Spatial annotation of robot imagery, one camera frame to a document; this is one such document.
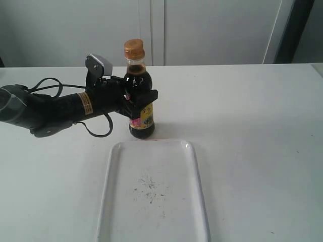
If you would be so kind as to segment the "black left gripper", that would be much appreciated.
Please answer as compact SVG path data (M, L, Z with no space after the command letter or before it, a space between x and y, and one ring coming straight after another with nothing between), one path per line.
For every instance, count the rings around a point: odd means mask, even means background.
M129 119L137 119L146 106L158 99L158 91L153 89L146 92L125 92L126 81L123 77L110 76L96 78L92 74L86 76L86 89L90 106L85 109L86 117L96 117L110 112L116 112Z

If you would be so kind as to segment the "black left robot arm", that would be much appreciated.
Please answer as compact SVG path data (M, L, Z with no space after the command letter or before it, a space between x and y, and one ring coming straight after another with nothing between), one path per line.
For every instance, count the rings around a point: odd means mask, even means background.
M66 96L61 95L64 84L58 82L55 87L58 88L55 96L39 94L38 85L31 89L18 84L1 87L1 121L44 138L103 115L109 123L109 131L102 135L105 138L114 127L109 113L138 118L144 107L158 98L157 90L135 90L127 99L127 83L116 76L87 77L83 92Z

